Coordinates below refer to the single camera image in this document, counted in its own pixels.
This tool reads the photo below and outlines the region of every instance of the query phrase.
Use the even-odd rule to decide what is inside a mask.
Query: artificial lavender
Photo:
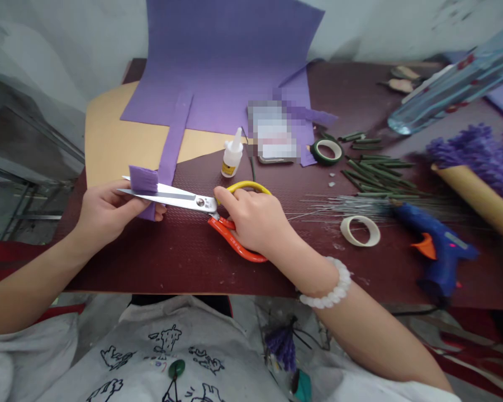
[[[490,126],[469,126],[448,141],[433,140],[426,150],[438,168],[467,165],[503,197],[503,145],[496,141]]]
[[[278,328],[265,336],[268,349],[276,356],[278,362],[283,363],[285,371],[296,372],[296,346],[292,339],[293,325],[296,320],[282,328]]]

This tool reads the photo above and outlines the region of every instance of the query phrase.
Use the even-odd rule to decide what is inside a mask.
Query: left hand
[[[82,210],[70,236],[78,247],[93,254],[114,241],[125,225],[149,206],[151,201],[118,191],[129,189],[128,180],[112,181],[89,188],[82,200]],[[160,222],[166,207],[156,203],[155,220]]]

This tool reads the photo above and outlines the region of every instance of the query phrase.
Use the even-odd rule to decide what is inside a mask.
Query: white bead bracelet
[[[348,288],[352,282],[350,280],[350,272],[346,265],[333,257],[326,257],[326,259],[334,264],[339,271],[339,282],[337,286],[328,293],[328,296],[324,296],[323,298],[311,298],[306,295],[300,295],[300,301],[302,303],[318,309],[332,308],[335,304],[339,303],[341,299],[347,297]]]

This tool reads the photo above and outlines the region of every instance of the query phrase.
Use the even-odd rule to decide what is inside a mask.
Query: orange glue gun trigger
[[[423,233],[423,237],[424,239],[421,243],[412,244],[411,246],[416,247],[425,257],[436,260],[436,249],[432,243],[432,236],[428,233]]]

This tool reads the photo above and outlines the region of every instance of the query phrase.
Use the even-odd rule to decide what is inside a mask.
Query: floral tape roll
[[[322,152],[319,150],[319,146],[325,146],[329,149],[331,149],[334,153],[334,157],[330,158],[326,155],[324,155]],[[325,166],[331,166],[335,165],[337,162],[341,160],[343,157],[343,148],[341,146],[332,140],[318,140],[316,141],[313,145],[311,145],[311,153],[315,157],[315,160]]]
[[[369,233],[371,234],[371,236],[369,237],[367,243],[361,243],[360,241],[356,240],[354,236],[352,236],[352,233],[350,232],[350,223],[354,219],[362,222],[365,226],[367,226],[367,229],[369,229]],[[358,247],[376,246],[380,241],[380,229],[378,229],[376,223],[374,223],[369,218],[361,215],[355,215],[353,217],[343,219],[343,221],[341,222],[341,233],[343,234],[345,239],[347,239],[350,243]]]

